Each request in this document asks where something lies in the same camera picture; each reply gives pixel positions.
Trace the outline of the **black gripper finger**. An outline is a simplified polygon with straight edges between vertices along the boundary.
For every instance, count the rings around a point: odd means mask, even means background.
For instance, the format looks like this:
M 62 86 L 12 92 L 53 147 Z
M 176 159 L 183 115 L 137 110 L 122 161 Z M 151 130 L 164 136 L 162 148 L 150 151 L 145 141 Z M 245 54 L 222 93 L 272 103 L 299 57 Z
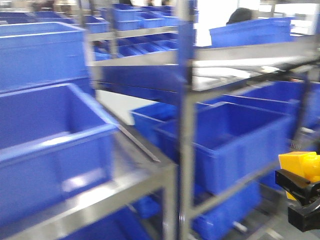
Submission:
M 320 229 L 320 201 L 301 206 L 290 205 L 287 210 L 288 222 L 301 232 Z
M 285 169 L 275 171 L 275 183 L 301 205 L 310 205 L 320 198 L 320 182 L 311 182 Z

